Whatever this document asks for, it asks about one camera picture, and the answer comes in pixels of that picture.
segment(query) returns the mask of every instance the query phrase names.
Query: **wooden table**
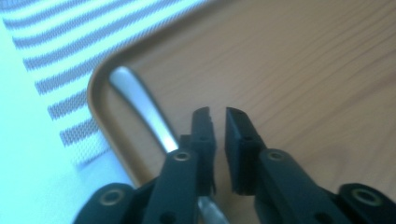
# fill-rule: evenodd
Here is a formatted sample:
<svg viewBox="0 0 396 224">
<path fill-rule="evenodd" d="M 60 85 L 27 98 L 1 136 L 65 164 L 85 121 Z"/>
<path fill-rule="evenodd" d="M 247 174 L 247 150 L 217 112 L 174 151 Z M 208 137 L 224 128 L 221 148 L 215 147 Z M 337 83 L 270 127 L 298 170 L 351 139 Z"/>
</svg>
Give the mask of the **wooden table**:
<svg viewBox="0 0 396 224">
<path fill-rule="evenodd" d="M 231 191 L 226 106 L 246 111 L 267 146 L 288 151 L 323 188 L 359 182 L 396 200 L 395 8 L 395 1 L 229 1 L 110 61 L 142 77 L 177 134 L 190 133 L 193 110 L 210 106 L 216 200 L 231 223 L 257 218 L 252 198 Z M 162 154 L 143 151 L 158 174 Z"/>
</svg>

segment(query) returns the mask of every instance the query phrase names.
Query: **fabric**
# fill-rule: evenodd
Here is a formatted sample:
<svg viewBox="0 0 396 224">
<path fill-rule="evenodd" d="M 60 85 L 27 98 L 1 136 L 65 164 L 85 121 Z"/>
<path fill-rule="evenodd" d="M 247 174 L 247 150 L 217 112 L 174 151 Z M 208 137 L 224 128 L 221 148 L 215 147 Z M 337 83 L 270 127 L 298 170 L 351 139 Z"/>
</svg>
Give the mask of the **fabric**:
<svg viewBox="0 0 396 224">
<path fill-rule="evenodd" d="M 109 149 L 92 118 L 86 89 L 106 56 L 205 0 L 8 0 L 1 18 L 74 164 Z"/>
</svg>

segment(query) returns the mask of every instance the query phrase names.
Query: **gray stripe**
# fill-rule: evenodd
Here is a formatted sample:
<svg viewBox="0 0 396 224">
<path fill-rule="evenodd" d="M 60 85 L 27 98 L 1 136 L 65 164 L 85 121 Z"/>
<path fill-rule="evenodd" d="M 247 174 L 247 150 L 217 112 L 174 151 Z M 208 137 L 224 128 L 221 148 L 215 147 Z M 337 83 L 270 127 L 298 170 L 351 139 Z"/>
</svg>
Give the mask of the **gray stripe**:
<svg viewBox="0 0 396 224">
<path fill-rule="evenodd" d="M 58 14 L 60 11 L 63 11 L 67 8 L 70 7 L 77 7 L 78 5 L 84 3 L 84 1 L 81 0 L 70 0 L 64 3 L 61 3 L 60 5 L 55 5 L 53 7 L 48 7 L 45 10 L 32 15 L 31 17 L 25 18 L 23 20 L 19 21 L 14 21 L 14 20 L 7 20 L 7 18 L 3 19 L 4 24 L 9 27 L 9 28 L 19 28 L 23 26 L 30 26 L 34 23 L 37 23 L 39 21 L 43 21 L 55 14 Z"/>
<path fill-rule="evenodd" d="M 84 77 L 84 75 L 90 73 L 93 70 L 93 68 L 96 67 L 97 64 L 99 64 L 99 62 L 101 62 L 106 56 L 108 56 L 108 54 L 120 48 L 122 45 L 125 45 L 129 41 L 130 39 L 125 40 L 119 45 L 115 46 L 114 48 L 106 50 L 96 55 L 95 57 L 90 58 L 89 60 L 78 64 L 77 66 L 72 67 L 67 71 L 37 81 L 35 83 L 35 88 L 37 89 L 39 94 L 46 94 L 50 91 L 54 91 L 56 89 L 61 88 L 67 83 L 70 83 L 74 80 Z"/>
<path fill-rule="evenodd" d="M 49 107 L 52 119 L 63 117 L 87 104 L 86 90 L 80 91 L 67 99 Z"/>
<path fill-rule="evenodd" d="M 98 40 L 110 35 L 111 33 L 114 33 L 122 29 L 123 27 L 132 23 L 133 21 L 137 21 L 137 19 L 140 20 L 146 17 L 148 14 L 157 11 L 160 7 L 165 7 L 167 5 L 170 5 L 169 3 L 170 3 L 169 1 L 161 1 L 161 3 L 159 4 L 146 7 L 145 9 L 139 10 L 134 14 L 131 14 L 127 17 L 123 17 L 117 21 L 114 21 L 113 23 L 106 25 L 102 29 L 96 30 L 88 35 L 85 35 L 84 37 L 77 39 L 76 41 L 73 41 L 72 43 L 64 47 L 56 49 L 51 53 L 40 55 L 34 58 L 25 59 L 23 60 L 24 64 L 28 70 L 32 70 L 32 69 L 40 68 L 46 64 L 59 61 L 62 58 L 72 55 L 81 49 L 87 48 L 92 43 L 95 43 Z"/>
<path fill-rule="evenodd" d="M 27 7 L 31 5 L 34 1 L 27 0 L 6 0 L 0 2 L 0 8 L 4 11 L 13 10 L 20 7 Z"/>
<path fill-rule="evenodd" d="M 60 132 L 64 146 L 70 146 L 94 133 L 99 132 L 99 127 L 93 119 L 87 119 L 80 124 Z"/>
<path fill-rule="evenodd" d="M 43 42 L 46 42 L 61 33 L 65 33 L 67 31 L 72 30 L 73 28 L 79 27 L 80 25 L 84 24 L 85 22 L 89 22 L 87 18 L 96 18 L 103 15 L 105 12 L 110 10 L 114 10 L 115 8 L 122 7 L 126 5 L 128 1 L 116 1 L 112 2 L 111 4 L 107 4 L 105 6 L 99 7 L 94 11 L 90 11 L 87 14 L 81 15 L 79 17 L 73 18 L 71 21 L 66 21 L 61 23 L 45 33 L 38 34 L 28 38 L 14 38 L 14 44 L 19 48 L 25 48 L 33 45 L 37 45 Z"/>
</svg>

